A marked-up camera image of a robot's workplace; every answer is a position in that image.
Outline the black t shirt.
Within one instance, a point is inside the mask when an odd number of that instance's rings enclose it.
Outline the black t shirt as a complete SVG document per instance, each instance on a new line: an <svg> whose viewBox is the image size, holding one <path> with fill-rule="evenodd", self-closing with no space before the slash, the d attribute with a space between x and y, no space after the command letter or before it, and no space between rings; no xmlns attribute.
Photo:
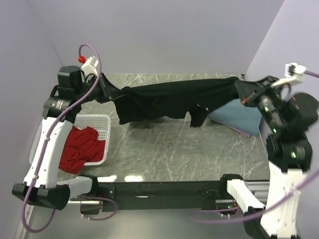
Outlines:
<svg viewBox="0 0 319 239"><path fill-rule="evenodd" d="M184 119L200 127L210 113L237 99L237 77L157 83L118 89L124 96L114 102L120 124L156 120L162 117Z"/></svg>

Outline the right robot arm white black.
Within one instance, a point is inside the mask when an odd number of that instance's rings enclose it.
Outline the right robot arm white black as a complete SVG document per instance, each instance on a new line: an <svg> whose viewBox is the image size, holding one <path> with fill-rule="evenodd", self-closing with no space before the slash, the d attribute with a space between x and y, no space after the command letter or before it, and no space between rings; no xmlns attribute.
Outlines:
<svg viewBox="0 0 319 239"><path fill-rule="evenodd" d="M271 130L266 139L270 170L266 204L262 204L241 179L219 186L225 199L233 197L242 210L244 228L253 239L297 239L296 214L300 190L309 173L313 149L306 131L318 120L318 101L298 92L283 99L282 88L272 78L259 82L238 81L241 104L257 108Z"/></svg>

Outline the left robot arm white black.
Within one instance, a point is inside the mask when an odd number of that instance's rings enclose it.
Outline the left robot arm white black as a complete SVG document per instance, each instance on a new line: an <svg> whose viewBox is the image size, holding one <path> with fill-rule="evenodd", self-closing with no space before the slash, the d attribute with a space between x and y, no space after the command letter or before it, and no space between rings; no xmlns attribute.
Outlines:
<svg viewBox="0 0 319 239"><path fill-rule="evenodd" d="M31 167L23 182L14 184L12 194L23 208L38 206L62 210L69 200L83 195L99 196L96 176L78 176L58 182L58 166L67 137L81 105L90 101L110 101L110 83L101 67L65 66L60 68L58 84L43 105L41 133Z"/></svg>

